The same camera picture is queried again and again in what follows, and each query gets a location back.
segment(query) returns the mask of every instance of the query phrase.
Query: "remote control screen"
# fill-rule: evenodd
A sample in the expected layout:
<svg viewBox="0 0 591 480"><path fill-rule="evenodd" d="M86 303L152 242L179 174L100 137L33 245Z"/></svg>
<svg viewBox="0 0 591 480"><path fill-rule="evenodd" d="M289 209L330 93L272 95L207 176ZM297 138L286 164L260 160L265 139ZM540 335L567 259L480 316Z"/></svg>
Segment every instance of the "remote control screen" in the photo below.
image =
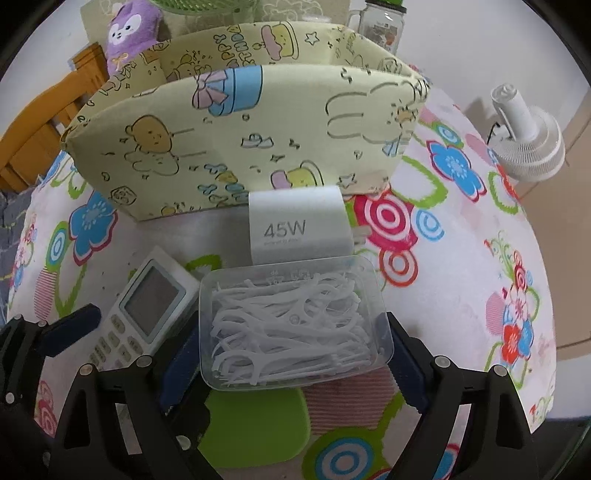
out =
<svg viewBox="0 0 591 480"><path fill-rule="evenodd" d="M156 268L151 267L124 308L144 333L150 336L177 295L176 287Z"/></svg>

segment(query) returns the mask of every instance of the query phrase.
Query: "dental floss pick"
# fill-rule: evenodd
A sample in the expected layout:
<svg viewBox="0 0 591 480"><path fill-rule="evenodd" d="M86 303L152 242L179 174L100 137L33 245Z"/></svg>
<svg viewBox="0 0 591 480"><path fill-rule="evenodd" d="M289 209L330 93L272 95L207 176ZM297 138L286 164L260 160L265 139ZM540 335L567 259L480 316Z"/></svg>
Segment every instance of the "dental floss pick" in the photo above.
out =
<svg viewBox="0 0 591 480"><path fill-rule="evenodd" d="M211 335L219 339L212 370L226 385L335 375L371 364L353 280L327 273L280 285L243 284L218 284L213 292L220 309L212 322Z"/></svg>

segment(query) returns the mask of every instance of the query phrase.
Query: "wooden chair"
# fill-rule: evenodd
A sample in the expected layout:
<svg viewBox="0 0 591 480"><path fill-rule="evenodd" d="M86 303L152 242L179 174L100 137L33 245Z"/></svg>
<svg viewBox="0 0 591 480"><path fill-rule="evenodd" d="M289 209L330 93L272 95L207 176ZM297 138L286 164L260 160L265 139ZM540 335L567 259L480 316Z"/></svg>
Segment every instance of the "wooden chair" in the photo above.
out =
<svg viewBox="0 0 591 480"><path fill-rule="evenodd" d="M76 70L29 103L0 140L0 189L21 192L45 175L60 152L56 126L69 125L78 110L108 80L98 43L72 59Z"/></svg>

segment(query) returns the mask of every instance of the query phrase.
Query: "floor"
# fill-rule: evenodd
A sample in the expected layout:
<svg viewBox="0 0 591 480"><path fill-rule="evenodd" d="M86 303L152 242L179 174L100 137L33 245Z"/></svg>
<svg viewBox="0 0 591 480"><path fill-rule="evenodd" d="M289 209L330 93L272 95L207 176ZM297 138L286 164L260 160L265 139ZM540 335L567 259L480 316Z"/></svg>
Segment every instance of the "floor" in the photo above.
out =
<svg viewBox="0 0 591 480"><path fill-rule="evenodd" d="M591 95L565 133L564 167L552 179L519 184L550 282L559 359L591 353Z"/></svg>

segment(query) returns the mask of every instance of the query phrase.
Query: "fabric storage basket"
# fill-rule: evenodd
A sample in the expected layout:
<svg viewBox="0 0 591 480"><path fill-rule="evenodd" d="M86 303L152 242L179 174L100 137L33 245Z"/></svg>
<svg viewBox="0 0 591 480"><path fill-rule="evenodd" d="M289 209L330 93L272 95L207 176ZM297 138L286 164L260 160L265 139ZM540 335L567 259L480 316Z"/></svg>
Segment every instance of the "fabric storage basket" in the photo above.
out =
<svg viewBox="0 0 591 480"><path fill-rule="evenodd" d="M343 26L232 25L141 53L62 143L136 220L243 204L254 190L378 193L427 94L420 74Z"/></svg>

